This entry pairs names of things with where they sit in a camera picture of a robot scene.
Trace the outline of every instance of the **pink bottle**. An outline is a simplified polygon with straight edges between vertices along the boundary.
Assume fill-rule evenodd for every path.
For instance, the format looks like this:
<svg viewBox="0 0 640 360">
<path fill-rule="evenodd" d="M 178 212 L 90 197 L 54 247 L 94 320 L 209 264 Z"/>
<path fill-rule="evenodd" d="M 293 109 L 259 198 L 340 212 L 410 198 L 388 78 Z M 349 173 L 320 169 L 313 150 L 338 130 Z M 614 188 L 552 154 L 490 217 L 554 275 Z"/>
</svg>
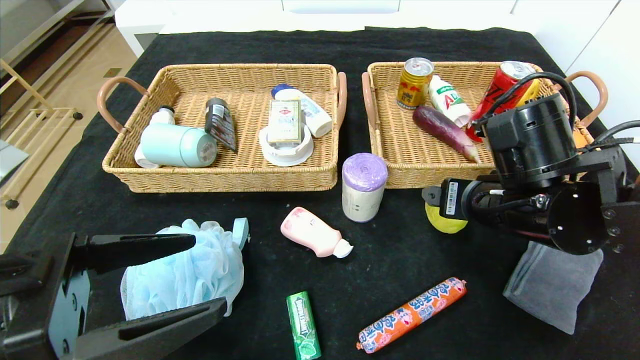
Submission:
<svg viewBox="0 0 640 360">
<path fill-rule="evenodd" d="M 299 206 L 287 215 L 280 226 L 280 231 L 291 241 L 313 250 L 319 258 L 332 254 L 338 258 L 344 258 L 353 250 L 353 246 L 342 238 L 340 231 Z"/>
</svg>

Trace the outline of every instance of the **purple roll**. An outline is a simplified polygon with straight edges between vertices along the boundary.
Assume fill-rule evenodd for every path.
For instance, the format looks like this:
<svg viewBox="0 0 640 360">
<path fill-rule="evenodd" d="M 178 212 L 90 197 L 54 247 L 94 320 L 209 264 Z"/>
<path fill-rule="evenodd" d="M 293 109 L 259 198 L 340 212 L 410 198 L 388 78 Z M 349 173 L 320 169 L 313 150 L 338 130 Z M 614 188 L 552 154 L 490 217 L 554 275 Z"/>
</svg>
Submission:
<svg viewBox="0 0 640 360">
<path fill-rule="evenodd" d="M 387 182 L 387 164 L 380 157 L 360 152 L 350 156 L 342 166 L 342 181 L 359 192 L 372 192 Z"/>
<path fill-rule="evenodd" d="M 384 160 L 361 152 L 342 166 L 342 210 L 355 222 L 367 222 L 378 213 L 387 183 Z"/>
</svg>

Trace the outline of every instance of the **purple eggplant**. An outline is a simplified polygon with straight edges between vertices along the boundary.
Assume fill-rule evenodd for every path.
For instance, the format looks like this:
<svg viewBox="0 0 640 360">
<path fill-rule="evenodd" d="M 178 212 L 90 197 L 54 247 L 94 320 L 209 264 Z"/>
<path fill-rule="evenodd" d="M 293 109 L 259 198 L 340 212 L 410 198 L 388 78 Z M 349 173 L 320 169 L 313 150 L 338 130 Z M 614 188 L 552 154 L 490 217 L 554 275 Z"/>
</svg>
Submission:
<svg viewBox="0 0 640 360">
<path fill-rule="evenodd" d="M 418 106 L 413 112 L 413 122 L 436 139 L 451 146 L 465 158 L 480 163 L 478 150 L 474 143 L 443 113 L 428 106 Z"/>
</svg>

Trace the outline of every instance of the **wicker basket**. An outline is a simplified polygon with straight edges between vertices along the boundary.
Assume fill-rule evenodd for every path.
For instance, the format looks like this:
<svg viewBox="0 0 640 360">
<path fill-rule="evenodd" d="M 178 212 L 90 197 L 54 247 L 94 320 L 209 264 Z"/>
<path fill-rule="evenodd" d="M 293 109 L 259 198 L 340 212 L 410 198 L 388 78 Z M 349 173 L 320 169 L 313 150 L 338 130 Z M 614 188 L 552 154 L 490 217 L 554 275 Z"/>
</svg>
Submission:
<svg viewBox="0 0 640 360">
<path fill-rule="evenodd" d="M 396 104 L 397 85 L 403 65 L 402 62 L 372 63 L 367 72 L 362 74 L 371 152 L 387 162 L 387 188 L 423 188 L 438 185 L 446 177 L 475 179 L 478 175 L 491 172 L 495 168 L 492 155 L 483 144 L 477 145 L 481 163 L 471 163 L 445 143 L 415 126 L 413 112 L 403 110 Z M 434 65 L 434 73 L 450 82 L 469 107 L 475 108 L 500 63 L 435 62 Z M 551 81 L 542 79 L 540 95 L 554 92 L 557 90 Z M 603 97 L 601 92 L 602 101 L 606 103 L 606 96 Z M 427 96 L 423 104 L 432 106 L 431 99 Z M 599 106 L 589 115 L 591 121 L 602 107 Z M 584 133 L 588 136 L 587 142 L 593 141 L 582 122 L 577 122 L 577 129 L 574 135 L 583 136 L 581 133 Z"/>
<path fill-rule="evenodd" d="M 117 83 L 143 94 L 123 127 L 109 114 L 105 98 Z M 333 118 L 330 134 L 314 139 L 314 152 L 304 163 L 277 167 L 260 149 L 258 132 L 268 123 L 271 89 L 288 83 L 305 92 Z M 162 105 L 175 109 L 177 125 L 204 127 L 205 103 L 220 97 L 236 121 L 238 153 L 218 144 L 216 161 L 205 168 L 137 166 L 134 151 L 151 115 Z M 102 161 L 132 192 L 285 192 L 329 190 L 337 182 L 338 132 L 346 109 L 346 76 L 331 65 L 211 64 L 162 68 L 148 90 L 135 81 L 110 79 L 98 94 L 98 109 L 118 136 Z"/>
</svg>

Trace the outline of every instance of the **orange sausage package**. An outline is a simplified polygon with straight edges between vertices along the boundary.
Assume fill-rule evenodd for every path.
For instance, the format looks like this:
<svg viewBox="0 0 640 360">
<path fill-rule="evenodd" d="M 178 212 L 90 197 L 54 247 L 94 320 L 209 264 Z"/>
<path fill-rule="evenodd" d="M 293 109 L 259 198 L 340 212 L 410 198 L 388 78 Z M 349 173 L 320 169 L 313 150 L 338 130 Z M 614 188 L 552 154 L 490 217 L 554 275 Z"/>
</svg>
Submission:
<svg viewBox="0 0 640 360">
<path fill-rule="evenodd" d="M 360 331 L 357 349 L 371 354 L 429 320 L 467 293 L 466 282 L 451 277 Z"/>
</svg>

